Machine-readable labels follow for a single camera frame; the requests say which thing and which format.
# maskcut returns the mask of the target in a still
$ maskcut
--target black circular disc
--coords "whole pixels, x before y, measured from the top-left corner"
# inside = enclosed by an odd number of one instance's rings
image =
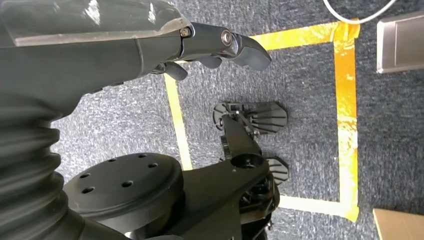
[[[69,208],[121,233],[163,215],[183,194],[183,174],[173,157],[137,153],[99,163],[68,182]]]

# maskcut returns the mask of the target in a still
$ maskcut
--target mounting hole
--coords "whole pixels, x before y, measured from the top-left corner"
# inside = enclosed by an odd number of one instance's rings
[[[84,190],[82,190],[82,194],[88,194],[88,193],[90,193],[90,192],[92,192],[94,190],[94,187],[93,186],[91,186],[91,187],[87,187],[86,189],[84,189]]]
[[[125,181],[121,184],[123,188],[128,188],[133,185],[133,181]]]
[[[255,154],[242,154],[231,159],[231,164],[239,169],[254,169],[264,164],[264,158]]]
[[[88,176],[90,176],[90,173],[84,173],[83,175],[79,176],[79,178],[80,179],[85,179]]]

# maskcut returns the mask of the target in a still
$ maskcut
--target robotic arm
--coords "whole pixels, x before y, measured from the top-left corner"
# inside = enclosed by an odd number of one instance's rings
[[[222,60],[254,70],[271,62],[251,38],[225,27],[190,23],[162,0],[0,0],[1,239],[120,240],[127,239],[125,233],[132,239],[256,238],[270,221],[279,194],[260,149],[231,118],[222,117],[222,124],[233,125],[225,135],[237,155],[188,172],[172,157],[140,153],[120,157],[129,159],[127,164],[112,169],[105,163],[120,161],[105,161],[63,191],[63,178],[54,172],[61,159],[50,152],[59,140],[50,123],[71,114],[83,95],[148,74],[183,80],[187,72],[177,61],[217,68]],[[241,135],[235,137],[234,131]],[[159,172],[140,170],[136,160],[141,156]],[[144,195],[123,198],[109,192],[112,188],[84,185],[111,185],[94,173],[117,168],[141,183],[154,179],[152,174],[164,177],[137,188]],[[204,176],[213,180],[197,184]],[[156,190],[147,191],[149,187]],[[240,202],[254,191],[264,193]]]

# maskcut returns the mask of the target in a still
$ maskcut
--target gray metal panel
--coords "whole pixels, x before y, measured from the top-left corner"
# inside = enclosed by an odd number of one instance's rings
[[[377,24],[377,72],[424,69],[424,11]]]

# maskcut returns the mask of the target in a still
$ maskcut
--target gray carpet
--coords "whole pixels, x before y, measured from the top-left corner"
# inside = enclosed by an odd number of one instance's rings
[[[334,22],[321,0],[172,0],[194,22],[226,26],[245,35]],[[381,0],[330,1],[345,17],[363,18]],[[398,0],[383,16],[424,10],[424,0]],[[424,214],[424,71],[376,73],[377,20],[361,26],[356,47],[359,208],[356,223],[337,216],[279,209],[268,233],[282,239],[376,239],[372,208]],[[178,84],[190,155],[195,168],[222,156],[213,106],[226,102],[278,101],[289,124],[259,144],[266,155],[289,163],[284,195],[338,201],[339,171],[333,45],[272,51],[264,72],[231,62],[219,69],[186,65]],[[86,95],[75,112],[53,124],[61,141],[59,172],[70,180],[114,156],[158,152],[179,158],[165,90],[148,76]]]

